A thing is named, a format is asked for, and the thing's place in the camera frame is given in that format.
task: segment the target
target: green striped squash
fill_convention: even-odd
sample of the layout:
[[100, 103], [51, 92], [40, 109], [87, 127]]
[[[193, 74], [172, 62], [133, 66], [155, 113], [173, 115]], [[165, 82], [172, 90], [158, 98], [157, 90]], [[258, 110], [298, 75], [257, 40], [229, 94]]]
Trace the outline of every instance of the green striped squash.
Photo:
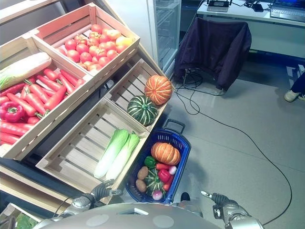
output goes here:
[[152, 101], [144, 95], [133, 97], [128, 103], [127, 112], [143, 126], [152, 124], [157, 116], [157, 108]]

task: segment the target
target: pumpkin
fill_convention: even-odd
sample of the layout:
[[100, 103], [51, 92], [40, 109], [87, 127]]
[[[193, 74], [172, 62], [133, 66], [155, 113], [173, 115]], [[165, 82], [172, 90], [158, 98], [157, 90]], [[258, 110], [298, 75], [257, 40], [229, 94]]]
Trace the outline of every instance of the pumpkin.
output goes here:
[[158, 177], [158, 172], [155, 168], [151, 168], [148, 171], [147, 177], [145, 177], [144, 182], [147, 186], [146, 194], [151, 196], [155, 190], [160, 190], [163, 192], [163, 182]]
[[180, 161], [179, 150], [168, 143], [155, 143], [151, 148], [152, 156], [167, 165], [175, 166]]
[[153, 75], [146, 82], [144, 92], [156, 105], [166, 103], [172, 96], [172, 84], [165, 76]]
[[133, 97], [128, 103], [127, 112], [143, 126], [152, 124], [157, 116], [157, 108], [151, 100], [144, 95]]

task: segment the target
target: laptop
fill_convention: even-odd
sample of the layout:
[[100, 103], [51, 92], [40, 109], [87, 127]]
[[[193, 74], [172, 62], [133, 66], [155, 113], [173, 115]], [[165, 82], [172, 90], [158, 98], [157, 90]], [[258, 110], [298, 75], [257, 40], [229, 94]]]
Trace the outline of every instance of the laptop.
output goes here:
[[275, 0], [270, 17], [305, 22], [305, 0]]

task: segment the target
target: green pumpkin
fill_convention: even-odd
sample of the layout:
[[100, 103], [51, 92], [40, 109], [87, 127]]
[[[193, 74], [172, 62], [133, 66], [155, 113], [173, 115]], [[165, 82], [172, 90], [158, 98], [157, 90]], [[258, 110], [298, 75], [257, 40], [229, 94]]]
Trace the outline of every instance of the green pumpkin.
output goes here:
[[163, 182], [158, 177], [158, 171], [155, 168], [149, 169], [147, 177], [145, 177], [144, 182], [147, 186], [147, 195], [151, 196], [153, 191], [160, 190], [163, 192]]
[[143, 126], [152, 124], [157, 116], [157, 108], [152, 101], [144, 95], [133, 97], [128, 103], [127, 112]]

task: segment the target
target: basket handle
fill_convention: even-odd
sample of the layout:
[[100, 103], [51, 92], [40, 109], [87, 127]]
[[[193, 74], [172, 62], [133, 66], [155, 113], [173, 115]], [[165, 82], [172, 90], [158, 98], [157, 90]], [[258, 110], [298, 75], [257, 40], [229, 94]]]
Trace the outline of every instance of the basket handle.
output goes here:
[[[179, 132], [179, 131], [177, 131], [177, 130], [168, 128], [167, 125], [168, 125], [169, 122], [172, 122], [172, 123], [176, 123], [176, 124], [178, 124], [178, 125], [181, 125], [181, 126], [182, 126], [181, 131]], [[185, 128], [185, 124], [184, 124], [184, 123], [181, 123], [181, 122], [179, 122], [179, 121], [177, 121], [177, 120], [174, 120], [174, 119], [167, 119], [166, 124], [164, 125], [164, 129], [172, 130], [172, 131], [174, 131], [174, 132], [177, 132], [177, 133], [180, 134], [180, 135], [182, 134], [184, 128]]]

